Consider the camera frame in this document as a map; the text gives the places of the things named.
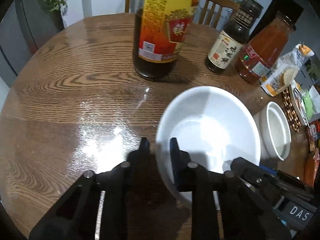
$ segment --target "large bottle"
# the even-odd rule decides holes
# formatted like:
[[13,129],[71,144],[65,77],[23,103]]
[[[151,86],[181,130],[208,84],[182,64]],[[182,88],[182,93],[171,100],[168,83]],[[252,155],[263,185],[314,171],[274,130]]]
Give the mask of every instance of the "large bottle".
[[223,27],[204,63],[211,71],[221,73],[249,40],[249,30],[263,7],[255,0],[243,0],[235,17]]
[[135,17],[132,61],[143,78],[170,73],[199,0],[140,0]]
[[239,75],[248,83],[266,75],[295,30],[291,20],[278,12],[276,18],[240,51],[235,63]]

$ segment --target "yellow and red label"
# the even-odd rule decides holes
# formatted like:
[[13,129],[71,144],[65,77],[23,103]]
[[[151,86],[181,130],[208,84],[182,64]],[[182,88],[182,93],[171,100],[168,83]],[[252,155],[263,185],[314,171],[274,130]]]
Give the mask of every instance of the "yellow and red label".
[[178,57],[198,0],[145,0],[139,57],[167,63]]

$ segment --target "dark doorway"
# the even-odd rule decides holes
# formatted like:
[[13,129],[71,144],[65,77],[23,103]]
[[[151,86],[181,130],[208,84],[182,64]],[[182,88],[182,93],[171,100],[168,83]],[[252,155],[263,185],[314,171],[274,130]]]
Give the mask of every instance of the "dark doorway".
[[272,0],[260,22],[251,33],[250,39],[252,39],[276,17],[277,11],[280,11],[289,17],[289,19],[295,24],[302,14],[303,8],[293,0]]

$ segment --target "red sauce bottle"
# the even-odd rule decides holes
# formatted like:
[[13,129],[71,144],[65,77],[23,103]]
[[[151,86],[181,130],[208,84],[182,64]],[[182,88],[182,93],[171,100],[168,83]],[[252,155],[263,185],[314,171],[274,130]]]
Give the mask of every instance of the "red sauce bottle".
[[240,51],[235,68],[248,83],[266,75],[295,31],[291,20],[278,12],[276,18]]

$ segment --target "screw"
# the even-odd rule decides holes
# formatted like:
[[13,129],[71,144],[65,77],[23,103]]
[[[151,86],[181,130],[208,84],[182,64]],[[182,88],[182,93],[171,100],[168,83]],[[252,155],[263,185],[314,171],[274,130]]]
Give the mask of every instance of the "screw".
[[83,173],[83,176],[85,176],[86,178],[91,178],[94,175],[93,171],[85,171]]
[[123,167],[123,168],[128,168],[128,167],[130,167],[130,165],[131,165],[131,163],[129,163],[129,162],[121,163],[121,167]]
[[198,167],[198,163],[189,162],[189,163],[188,163],[188,167],[191,168],[191,169],[195,169],[196,167]]
[[224,173],[224,175],[227,177],[227,178],[233,178],[235,176],[235,174],[232,172],[232,171],[226,171]]

